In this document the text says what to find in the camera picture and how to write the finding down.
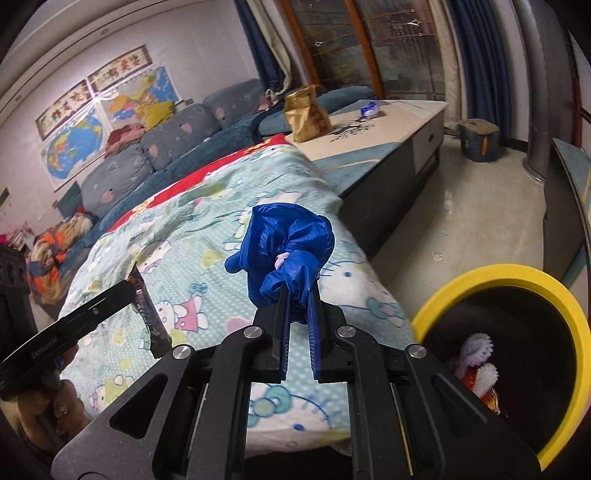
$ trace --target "small stool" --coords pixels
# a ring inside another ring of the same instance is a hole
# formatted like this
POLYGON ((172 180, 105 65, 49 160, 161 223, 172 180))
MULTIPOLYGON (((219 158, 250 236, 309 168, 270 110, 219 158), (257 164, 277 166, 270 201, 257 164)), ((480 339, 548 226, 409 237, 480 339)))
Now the small stool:
POLYGON ((499 157, 499 127, 480 118, 459 123, 462 154, 475 162, 495 161, 499 157))

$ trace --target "person's hand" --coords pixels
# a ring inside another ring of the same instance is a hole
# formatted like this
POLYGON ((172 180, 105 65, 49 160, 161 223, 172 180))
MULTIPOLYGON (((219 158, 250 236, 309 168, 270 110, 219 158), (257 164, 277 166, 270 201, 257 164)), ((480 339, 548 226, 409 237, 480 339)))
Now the person's hand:
MULTIPOLYGON (((77 352, 78 346, 75 346, 63 355, 64 364, 60 371, 74 360, 77 352)), ((67 433, 73 437, 80 433, 89 421, 84 413, 84 404, 69 380, 61 381, 59 391, 27 390, 21 393, 17 400, 17 412, 23 432, 37 448, 55 452, 53 442, 37 421, 37 417, 42 415, 51 403, 57 418, 56 433, 59 435, 67 433)))

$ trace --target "metal screw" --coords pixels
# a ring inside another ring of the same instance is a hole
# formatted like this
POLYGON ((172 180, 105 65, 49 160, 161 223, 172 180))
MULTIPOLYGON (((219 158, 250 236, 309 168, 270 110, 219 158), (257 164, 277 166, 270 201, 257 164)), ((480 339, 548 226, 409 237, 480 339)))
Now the metal screw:
POLYGON ((179 345, 173 350, 173 357, 177 360, 182 360, 191 355, 191 349, 187 345, 179 345))
POLYGON ((262 328, 251 325, 250 327, 246 327, 243 333, 246 338, 258 338, 262 335, 262 328))
POLYGON ((427 355, 427 349, 423 345, 415 343, 408 347, 408 354, 413 358, 424 358, 427 355))
POLYGON ((357 330, 355 330, 355 327, 352 327, 351 325, 343 325, 342 327, 339 327, 336 333, 338 333, 340 337, 351 338, 355 336, 357 330))

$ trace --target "snack bag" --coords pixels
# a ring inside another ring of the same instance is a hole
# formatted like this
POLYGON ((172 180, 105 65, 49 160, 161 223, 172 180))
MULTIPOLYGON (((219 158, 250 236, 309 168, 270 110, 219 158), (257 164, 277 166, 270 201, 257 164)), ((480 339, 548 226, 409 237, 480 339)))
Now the snack bag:
POLYGON ((299 88, 285 97, 283 115, 298 143, 330 132, 332 128, 326 110, 316 102, 316 89, 312 85, 299 88))
POLYGON ((131 269, 127 281, 131 282, 135 287, 135 300, 132 303, 132 308, 142 316, 150 332, 150 351, 154 358, 162 358, 173 349, 173 339, 166 331, 158 312, 156 312, 154 302, 152 302, 150 294, 148 294, 148 289, 142 275, 139 273, 137 264, 134 264, 131 269))

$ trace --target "blue plastic bag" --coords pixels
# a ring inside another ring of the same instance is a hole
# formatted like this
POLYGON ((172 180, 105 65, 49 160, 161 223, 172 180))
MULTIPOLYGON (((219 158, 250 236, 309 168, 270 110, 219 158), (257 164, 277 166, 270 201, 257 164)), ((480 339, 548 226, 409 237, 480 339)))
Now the blue plastic bag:
POLYGON ((276 303, 284 282, 306 308, 308 294, 334 248, 328 218, 300 205, 269 203, 252 209, 240 251, 226 260, 225 267, 229 273, 248 273, 248 297, 257 308, 276 303))

